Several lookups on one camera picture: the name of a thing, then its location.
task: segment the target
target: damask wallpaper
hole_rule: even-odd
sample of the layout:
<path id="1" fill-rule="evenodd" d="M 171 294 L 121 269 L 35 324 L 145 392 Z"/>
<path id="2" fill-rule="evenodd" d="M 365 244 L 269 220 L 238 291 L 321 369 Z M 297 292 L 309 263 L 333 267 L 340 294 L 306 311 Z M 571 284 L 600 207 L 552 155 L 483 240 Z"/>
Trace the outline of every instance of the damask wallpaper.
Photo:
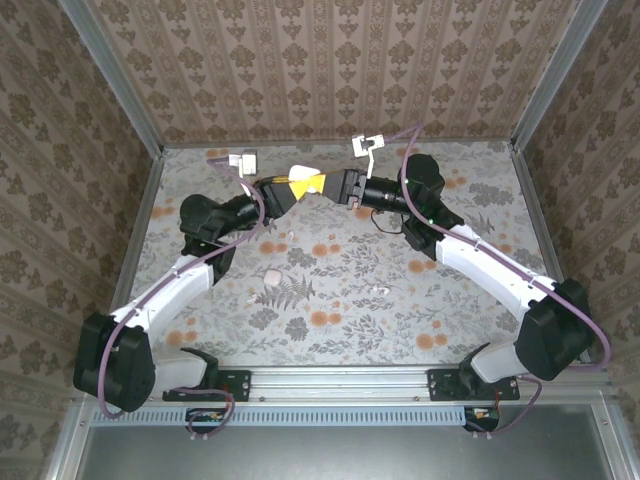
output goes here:
<path id="1" fill-rule="evenodd" d="M 564 273 L 611 339 L 640 447 L 640 2 L 608 2 L 525 156 Z"/>
<path id="2" fill-rule="evenodd" d="M 89 0 L 164 143 L 507 138 L 578 0 Z"/>
<path id="3" fill-rule="evenodd" d="M 416 151 L 439 162 L 447 179 L 443 199 L 453 211 L 503 252 L 544 272 L 506 142 L 421 143 Z M 184 198 L 201 193 L 226 201 L 242 193 L 206 164 L 207 156 L 226 153 L 165 150 L 134 295 L 180 255 Z M 377 150 L 374 175 L 396 178 L 403 153 L 397 146 Z M 258 147 L 258 157 L 260 177 L 286 174 L 295 164 L 365 168 L 350 142 Z M 183 309 L 155 347 L 195 347 L 225 365 L 418 364 L 458 362 L 481 343 L 515 337 L 515 318 L 491 295 L 412 250 L 403 235 L 378 231 L 371 214 L 303 197 L 238 247 L 223 280 Z M 374 218 L 383 230 L 400 227 L 399 215 Z M 277 287 L 262 281 L 269 268 L 283 274 Z"/>
<path id="4" fill-rule="evenodd" d="M 55 1 L 0 2 L 0 478 L 38 478 L 150 158 Z"/>

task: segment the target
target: gray floor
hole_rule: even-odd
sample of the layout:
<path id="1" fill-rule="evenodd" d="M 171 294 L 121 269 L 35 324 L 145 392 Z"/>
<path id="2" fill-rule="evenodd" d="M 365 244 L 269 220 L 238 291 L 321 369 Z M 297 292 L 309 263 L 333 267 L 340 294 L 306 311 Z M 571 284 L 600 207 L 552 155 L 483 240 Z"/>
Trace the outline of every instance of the gray floor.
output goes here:
<path id="1" fill-rule="evenodd" d="M 588 407 L 536 407 L 491 440 L 460 427 L 94 428 L 79 478 L 429 480 L 612 478 Z"/>

